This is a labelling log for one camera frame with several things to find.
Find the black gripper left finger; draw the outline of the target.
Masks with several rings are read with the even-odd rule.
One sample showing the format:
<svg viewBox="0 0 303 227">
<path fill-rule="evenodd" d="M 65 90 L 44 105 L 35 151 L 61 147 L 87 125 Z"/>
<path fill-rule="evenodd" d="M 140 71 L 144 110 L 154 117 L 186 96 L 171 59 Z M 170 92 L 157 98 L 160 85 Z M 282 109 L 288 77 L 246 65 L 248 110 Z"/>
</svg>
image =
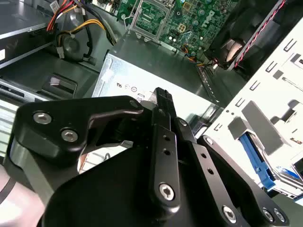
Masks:
<svg viewBox="0 0 303 227">
<path fill-rule="evenodd" d="M 45 204 L 70 199 L 99 210 L 132 206 L 156 214 L 180 207 L 172 95 L 29 103 L 17 110 L 9 158 Z"/>
</svg>

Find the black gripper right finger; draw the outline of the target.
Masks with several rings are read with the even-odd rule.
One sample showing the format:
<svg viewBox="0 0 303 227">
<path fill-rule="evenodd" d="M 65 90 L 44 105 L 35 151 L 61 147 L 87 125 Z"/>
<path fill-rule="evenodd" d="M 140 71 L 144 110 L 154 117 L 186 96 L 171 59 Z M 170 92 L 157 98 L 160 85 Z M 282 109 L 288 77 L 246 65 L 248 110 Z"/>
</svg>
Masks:
<svg viewBox="0 0 303 227">
<path fill-rule="evenodd" d="M 207 227 L 287 227 L 289 218 L 210 137 L 196 140 L 189 125 L 175 118 L 182 152 L 202 187 Z"/>
</svg>

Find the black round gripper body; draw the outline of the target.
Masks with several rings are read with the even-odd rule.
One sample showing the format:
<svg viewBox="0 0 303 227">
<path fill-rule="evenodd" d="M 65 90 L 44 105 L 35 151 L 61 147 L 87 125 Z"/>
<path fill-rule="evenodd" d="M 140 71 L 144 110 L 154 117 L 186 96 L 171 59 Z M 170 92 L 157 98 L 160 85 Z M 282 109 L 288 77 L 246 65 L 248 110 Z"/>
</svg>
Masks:
<svg viewBox="0 0 303 227">
<path fill-rule="evenodd" d="M 51 197 L 46 227 L 206 227 L 202 187 L 182 152 L 175 118 L 144 111 L 134 118 L 57 114 L 50 133 L 75 130 L 78 139 L 59 142 L 65 161 L 74 148 L 130 139 L 134 145 L 70 179 Z"/>
</svg>

